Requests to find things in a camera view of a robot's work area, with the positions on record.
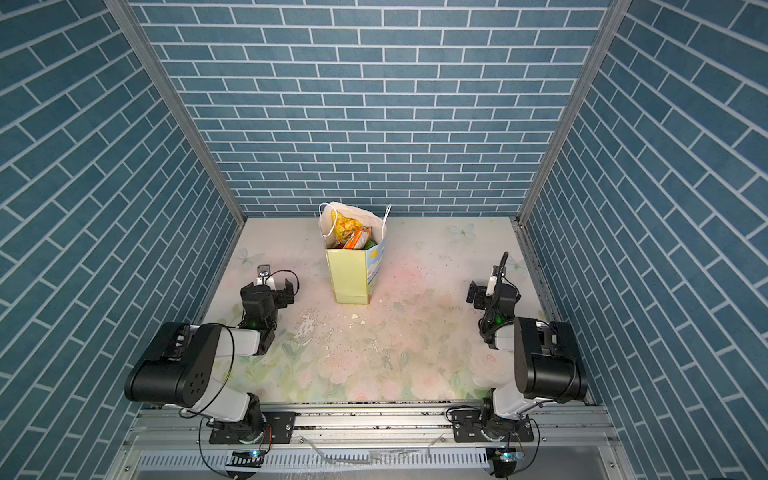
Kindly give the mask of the colourful paper gift bag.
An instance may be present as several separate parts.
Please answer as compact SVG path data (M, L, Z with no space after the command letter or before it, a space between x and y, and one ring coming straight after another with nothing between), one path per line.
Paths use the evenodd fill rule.
M333 233L331 212L358 220L365 228L371 228L370 240L377 245L368 250L345 250ZM391 205L387 205L382 217L365 209L339 202L319 205L319 229L325 246L326 261L335 301L339 304L366 305L370 303L376 276L384 256L387 225Z

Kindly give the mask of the yellow snack packet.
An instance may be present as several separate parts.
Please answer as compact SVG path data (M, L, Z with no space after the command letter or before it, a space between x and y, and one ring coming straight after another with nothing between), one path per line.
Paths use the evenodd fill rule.
M365 227L358 220L347 218L337 210L331 212L333 233L338 243L346 245L356 235L362 233Z

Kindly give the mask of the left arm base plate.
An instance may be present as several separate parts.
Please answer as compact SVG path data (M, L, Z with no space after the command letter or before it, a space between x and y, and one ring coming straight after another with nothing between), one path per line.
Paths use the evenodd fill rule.
M295 412L277 411L247 414L239 422L213 421L209 443L212 445L289 444L295 420Z

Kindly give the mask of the orange snack packet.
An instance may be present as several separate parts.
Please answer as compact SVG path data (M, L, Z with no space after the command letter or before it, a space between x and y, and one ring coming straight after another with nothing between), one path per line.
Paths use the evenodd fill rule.
M372 234L371 228L362 228L352 232L343 248L345 250L364 250L365 245L370 240Z

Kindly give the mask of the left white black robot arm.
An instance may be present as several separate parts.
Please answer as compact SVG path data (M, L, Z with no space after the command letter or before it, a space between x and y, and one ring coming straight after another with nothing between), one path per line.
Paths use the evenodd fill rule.
M228 385L238 359L262 356L275 339L281 309L294 303L300 283L280 289L271 274L240 290L237 326L183 322L163 324L129 373L125 397L136 403L170 404L182 417L200 417L211 428L212 445L288 444L296 415L265 413L253 393Z

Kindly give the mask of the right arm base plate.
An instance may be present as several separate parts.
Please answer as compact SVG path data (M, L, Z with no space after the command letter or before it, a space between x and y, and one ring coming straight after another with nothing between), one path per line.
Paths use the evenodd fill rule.
M531 424L526 420L505 419L468 406L449 408L445 417L457 443L525 443L534 440Z

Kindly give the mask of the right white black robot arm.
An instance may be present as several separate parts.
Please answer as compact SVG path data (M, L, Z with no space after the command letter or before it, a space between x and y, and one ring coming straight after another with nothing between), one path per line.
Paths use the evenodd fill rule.
M588 376L572 326L515 314L521 299L516 286L502 280L469 284L466 301L480 310L479 335L492 350L512 355L512 378L483 399L474 435L489 441L533 439L529 412L550 403L582 401Z

